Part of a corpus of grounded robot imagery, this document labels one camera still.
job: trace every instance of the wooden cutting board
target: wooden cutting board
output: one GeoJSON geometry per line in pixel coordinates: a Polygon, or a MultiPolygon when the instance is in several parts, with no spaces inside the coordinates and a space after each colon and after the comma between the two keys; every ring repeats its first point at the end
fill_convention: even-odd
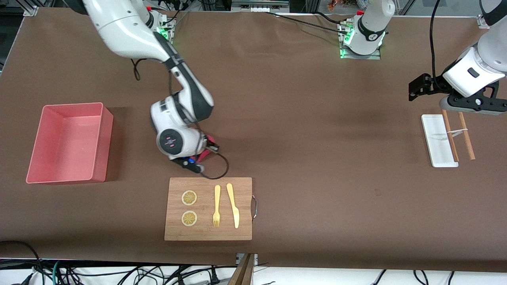
{"type": "Polygon", "coordinates": [[[167,215],[165,218],[165,240],[251,240],[252,217],[251,177],[225,177],[218,180],[206,178],[174,177],[169,180],[167,197],[167,215]],[[227,194],[226,184],[234,188],[234,201],[239,209],[239,226],[234,228],[231,201],[227,194]],[[214,189],[220,185],[220,226],[213,226],[215,211],[214,189]],[[182,202],[185,191],[192,190],[197,194],[197,201],[187,206],[182,202]],[[193,226],[182,223],[182,215],[186,211],[197,214],[197,222],[193,226]]]}

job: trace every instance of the yellow knife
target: yellow knife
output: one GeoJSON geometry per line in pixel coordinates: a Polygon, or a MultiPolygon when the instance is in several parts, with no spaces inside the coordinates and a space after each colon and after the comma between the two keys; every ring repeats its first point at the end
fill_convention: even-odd
{"type": "Polygon", "coordinates": [[[229,194],[229,199],[231,200],[232,206],[232,214],[234,215],[234,227],[237,229],[239,227],[239,209],[236,208],[234,204],[234,191],[232,189],[232,184],[227,183],[227,193],[229,194]]]}

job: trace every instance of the white floor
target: white floor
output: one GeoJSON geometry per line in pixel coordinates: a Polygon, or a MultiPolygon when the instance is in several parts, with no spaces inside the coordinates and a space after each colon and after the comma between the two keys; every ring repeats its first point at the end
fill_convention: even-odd
{"type": "MultiPolygon", "coordinates": [[[[187,271],[194,269],[207,268],[208,266],[193,266],[187,271]]],[[[101,274],[109,272],[121,272],[132,269],[133,267],[101,267],[101,268],[79,268],[78,273],[83,274],[101,274]]],[[[169,275],[177,267],[164,266],[162,270],[165,275],[169,275]]],[[[230,278],[234,268],[217,269],[216,273],[220,280],[230,278]]],[[[23,282],[31,273],[30,269],[0,270],[0,285],[12,285],[23,282]]],[[[371,285],[375,282],[380,270],[377,269],[323,269],[323,268],[282,268],[282,267],[258,267],[253,274],[253,285],[265,285],[270,282],[273,285],[371,285]]],[[[450,272],[448,271],[426,271],[430,285],[447,285],[450,272]]],[[[116,285],[124,274],[99,276],[99,277],[81,277],[85,285],[116,285]]],[[[134,283],[136,274],[132,274],[124,283],[131,285],[134,283]]],[[[209,281],[209,275],[201,272],[196,275],[185,278],[186,285],[205,284],[209,281]]],[[[40,274],[34,274],[30,285],[40,285],[42,279],[40,274]]],[[[46,284],[51,285],[52,281],[46,278],[46,284]]],[[[411,270],[387,270],[382,277],[379,285],[420,285],[414,278],[411,270]]],[[[486,273],[486,272],[456,272],[452,279],[453,285],[500,285],[507,284],[507,273],[486,273]]],[[[150,278],[144,278],[139,285],[156,285],[156,282],[150,278]]]]}

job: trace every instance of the brown table surface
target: brown table surface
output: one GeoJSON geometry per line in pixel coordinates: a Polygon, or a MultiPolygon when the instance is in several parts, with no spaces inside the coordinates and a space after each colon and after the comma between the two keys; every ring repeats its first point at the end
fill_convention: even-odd
{"type": "MultiPolygon", "coordinates": [[[[471,18],[435,26],[439,71],[484,32],[471,18]]],[[[138,82],[86,16],[39,9],[0,77],[0,239],[58,259],[229,264],[253,252],[271,266],[507,271],[507,115],[465,114],[477,160],[458,138],[460,166],[431,167],[420,116],[438,114],[442,96],[407,100],[431,71],[428,27],[393,18],[382,60],[348,60],[332,32],[268,14],[185,17],[174,45],[215,101],[201,126],[228,176],[253,177],[259,216],[252,241],[168,242],[169,178],[195,175],[158,151],[150,127],[167,72],[143,61],[138,82]],[[97,101],[115,117],[107,181],[26,184],[42,107],[97,101]]],[[[208,174],[222,167],[212,159],[208,174]]]]}

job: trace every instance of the cutting board handle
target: cutting board handle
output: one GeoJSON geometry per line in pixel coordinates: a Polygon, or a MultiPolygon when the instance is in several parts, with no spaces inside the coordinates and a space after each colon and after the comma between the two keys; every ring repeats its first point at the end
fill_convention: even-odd
{"type": "Polygon", "coordinates": [[[254,219],[257,217],[257,199],[255,198],[255,196],[253,194],[252,194],[252,200],[255,202],[255,211],[252,216],[252,223],[253,223],[254,219]]]}

